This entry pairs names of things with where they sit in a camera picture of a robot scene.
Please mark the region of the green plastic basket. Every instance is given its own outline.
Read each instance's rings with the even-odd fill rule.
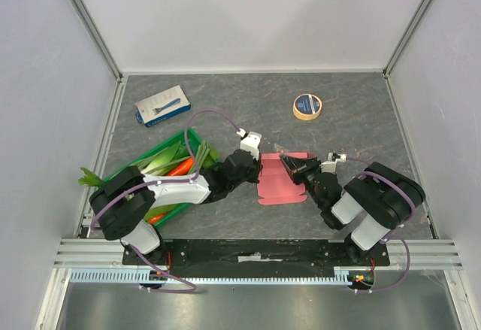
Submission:
[[[188,130],[187,138],[189,139],[190,147],[192,148],[194,153],[197,153],[197,149],[201,145],[201,142],[202,142],[201,138],[198,136],[197,132],[195,132],[193,129]],[[124,167],[120,168],[119,170],[115,171],[114,173],[106,176],[106,178],[104,180],[108,181],[115,174],[117,174],[118,172],[123,170],[125,167],[130,166],[132,163],[134,163],[134,162],[136,162],[140,159],[145,159],[147,157],[151,157],[151,156],[155,155],[156,153],[160,152],[161,150],[165,149],[166,147],[170,147],[173,144],[176,144],[178,141],[181,141],[181,144],[186,143],[185,139],[184,139],[183,131],[179,131],[178,133],[176,133],[175,135],[170,137],[168,140],[162,142],[161,144],[158,144],[157,146],[155,146],[150,151],[147,151],[142,156],[140,156],[140,157],[134,159],[133,161],[131,161],[129,164],[125,165]],[[177,216],[179,213],[184,211],[190,205],[191,204],[178,204],[176,207],[174,207],[174,209],[167,212],[164,217],[162,217],[159,221],[157,221],[154,224],[154,226],[157,227],[157,228],[161,227],[162,225],[166,224],[168,221],[173,219],[175,216]]]

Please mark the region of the marble-patterned surface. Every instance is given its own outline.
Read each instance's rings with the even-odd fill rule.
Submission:
[[[135,102],[181,85],[192,109],[146,128],[135,120]],[[314,121],[297,120],[292,103],[302,93],[322,99]],[[181,130],[194,111],[217,107],[247,131],[262,134],[261,151],[274,144],[291,151],[310,151],[325,159],[328,152],[348,153],[382,162],[412,177],[395,113],[379,73],[348,74],[193,74],[131,76],[120,108],[105,174],[138,157]],[[192,127],[223,156],[238,147],[231,125],[215,114],[194,120]],[[345,184],[362,170],[350,162],[338,168]],[[310,198],[301,204],[262,206],[255,185],[245,183],[214,204],[193,205],[161,229],[165,238],[329,238],[333,231]],[[431,238],[420,208],[397,233],[405,238]]]

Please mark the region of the tape roll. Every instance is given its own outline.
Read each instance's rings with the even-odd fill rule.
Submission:
[[[311,121],[319,116],[322,109],[322,102],[316,95],[303,94],[298,96],[294,105],[292,106],[292,111],[294,116],[303,121]]]

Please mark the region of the carrot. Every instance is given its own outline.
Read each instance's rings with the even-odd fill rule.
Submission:
[[[166,176],[183,176],[189,172],[193,165],[194,159],[191,157],[186,159],[184,162],[181,162],[180,165],[178,165],[172,171],[169,171]]]
[[[154,216],[149,220],[149,224],[154,225],[157,221],[159,221],[164,216],[165,216],[165,213],[161,213],[160,215]]]

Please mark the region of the black mounting plate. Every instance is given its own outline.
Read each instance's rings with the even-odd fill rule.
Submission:
[[[171,274],[180,277],[270,278],[333,277],[335,266],[389,266],[384,244],[377,244],[360,262],[353,264],[344,242],[329,240],[166,240],[162,249],[149,259],[156,265],[167,265],[170,252]],[[259,253],[264,261],[239,262],[238,256]],[[145,265],[135,253],[124,252],[124,265]]]

